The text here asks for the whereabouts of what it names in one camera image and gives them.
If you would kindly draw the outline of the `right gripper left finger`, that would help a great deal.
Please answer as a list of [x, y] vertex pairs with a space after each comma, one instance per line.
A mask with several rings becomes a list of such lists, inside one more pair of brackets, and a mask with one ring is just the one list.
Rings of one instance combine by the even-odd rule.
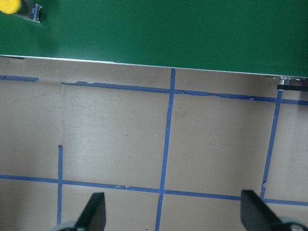
[[93, 193], [73, 226], [74, 231], [103, 231], [106, 226], [105, 196]]

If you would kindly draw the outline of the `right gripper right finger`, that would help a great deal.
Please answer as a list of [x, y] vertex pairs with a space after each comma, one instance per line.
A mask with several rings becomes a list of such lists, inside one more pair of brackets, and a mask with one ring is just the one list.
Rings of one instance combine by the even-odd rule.
[[306, 231], [298, 222], [283, 222], [253, 190], [241, 191], [241, 222], [247, 231]]

